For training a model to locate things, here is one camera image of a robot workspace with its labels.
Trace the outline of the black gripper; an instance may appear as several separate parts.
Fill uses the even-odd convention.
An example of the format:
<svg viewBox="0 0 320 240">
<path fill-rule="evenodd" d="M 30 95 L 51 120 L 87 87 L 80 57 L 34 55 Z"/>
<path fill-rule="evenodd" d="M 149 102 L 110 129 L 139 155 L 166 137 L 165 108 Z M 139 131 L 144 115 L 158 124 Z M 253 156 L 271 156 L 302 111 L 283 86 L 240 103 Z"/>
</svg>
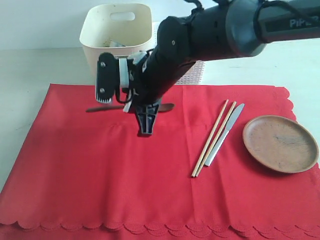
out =
<svg viewBox="0 0 320 240">
<path fill-rule="evenodd" d="M 139 126 L 138 137 L 150 137 L 162 103 L 162 96 L 196 63 L 176 50 L 155 47 L 127 57 L 133 63 L 133 81 L 137 84 L 132 105 Z"/>
</svg>

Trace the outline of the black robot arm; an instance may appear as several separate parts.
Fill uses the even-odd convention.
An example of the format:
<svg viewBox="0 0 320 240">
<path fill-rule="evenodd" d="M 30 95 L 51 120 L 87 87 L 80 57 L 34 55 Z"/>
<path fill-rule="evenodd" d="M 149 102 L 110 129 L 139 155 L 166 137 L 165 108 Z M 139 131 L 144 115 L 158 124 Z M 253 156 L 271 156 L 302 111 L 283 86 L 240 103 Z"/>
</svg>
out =
<svg viewBox="0 0 320 240">
<path fill-rule="evenodd" d="M 163 95 L 197 62 L 259 55 L 272 42 L 320 36 L 317 0 L 218 0 L 191 14 L 168 16 L 156 46 L 132 56 L 132 107 L 140 136 L 153 133 Z"/>
</svg>

